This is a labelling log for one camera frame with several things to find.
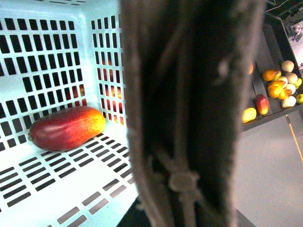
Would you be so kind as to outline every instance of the lemon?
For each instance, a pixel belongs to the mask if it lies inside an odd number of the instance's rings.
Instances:
[[[298,87],[302,84],[302,79],[298,78],[296,82],[294,82],[295,88],[298,89]]]
[[[298,94],[296,97],[297,104],[302,104],[303,103],[303,94]]]
[[[254,120],[257,116],[257,111],[255,108],[251,107],[251,108],[247,108],[246,110],[243,111],[242,114],[242,122],[243,123],[247,123],[250,122],[252,120]]]

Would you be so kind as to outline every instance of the mango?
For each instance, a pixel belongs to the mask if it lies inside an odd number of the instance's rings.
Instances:
[[[278,99],[286,99],[292,94],[292,91],[290,89],[282,89],[281,93],[278,96]]]
[[[282,87],[284,86],[285,81],[278,80],[272,82],[268,85],[268,95],[272,98],[278,98],[279,94],[282,92]]]
[[[257,111],[255,108],[247,108],[246,110],[243,111],[242,114],[242,122],[245,124],[247,122],[253,121],[257,116]]]
[[[256,96],[255,105],[259,114],[266,115],[268,113],[269,104],[264,95],[259,94]]]
[[[265,81],[271,81],[275,78],[278,79],[280,76],[281,76],[281,71],[279,71],[279,70],[265,70],[262,73],[262,78]]]

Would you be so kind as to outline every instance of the gray surface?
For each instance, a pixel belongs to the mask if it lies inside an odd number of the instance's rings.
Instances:
[[[291,121],[303,130],[296,114]],[[303,163],[286,118],[243,132],[238,148],[238,210],[256,227],[303,226]]]
[[[238,215],[238,227],[256,227],[240,211],[237,212],[237,215]]]

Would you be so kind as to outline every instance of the yellow fruit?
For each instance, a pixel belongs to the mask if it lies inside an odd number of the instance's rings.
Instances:
[[[272,98],[278,98],[279,94],[282,92],[282,87],[284,86],[285,81],[278,80],[275,82],[272,82],[268,85],[268,95]]]
[[[292,72],[294,70],[294,63],[292,61],[285,61],[282,63],[281,68],[285,72]]]
[[[289,90],[291,90],[292,91],[292,93],[291,94],[294,94],[295,93],[295,85],[293,85],[293,84],[287,84],[287,86],[285,87],[285,89],[289,89]]]
[[[279,70],[265,70],[262,73],[262,78],[265,81],[271,81],[272,79],[274,79],[278,74],[281,75],[281,72]]]
[[[286,76],[286,78],[287,78],[289,84],[293,84],[293,83],[295,83],[295,82],[298,80],[298,76],[295,75],[295,74],[292,73],[292,72],[287,72],[287,73],[285,74],[285,76]]]
[[[302,84],[302,79],[298,78],[298,80],[294,82],[295,89],[298,89],[301,84]]]
[[[285,84],[283,85],[283,87],[282,87],[282,88],[285,88],[285,87],[286,87],[286,85],[288,84],[288,80],[287,80],[287,78],[286,78],[286,77],[284,77],[284,76],[279,77],[279,79],[278,79],[278,80],[282,80],[282,81],[284,81],[284,82],[285,82]]]
[[[252,62],[250,62],[250,74],[254,71],[254,65]]]
[[[289,97],[287,97],[286,99],[284,99],[284,100],[282,101],[282,107],[283,107],[283,108],[290,108],[290,107],[293,107],[293,106],[295,105],[296,101],[297,101],[297,100],[296,100],[295,97],[289,96]]]
[[[282,73],[281,71],[278,72],[278,74],[275,75],[275,77],[272,79],[272,81],[277,81],[281,77]]]
[[[296,97],[297,104],[302,104],[303,103],[303,94],[298,94]]]
[[[289,89],[282,89],[281,93],[278,96],[278,99],[286,99],[292,94],[292,91]]]
[[[251,107],[251,108],[247,108],[246,110],[243,111],[242,114],[242,122],[243,123],[247,123],[250,122],[252,120],[254,120],[257,116],[257,111],[255,108]]]

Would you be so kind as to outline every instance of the red fruit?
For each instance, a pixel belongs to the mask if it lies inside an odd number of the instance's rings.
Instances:
[[[29,130],[39,148],[66,151],[77,148],[105,129],[105,118],[89,106],[76,106],[40,118]]]
[[[266,115],[268,113],[268,100],[264,95],[259,94],[256,96],[255,105],[259,114]]]

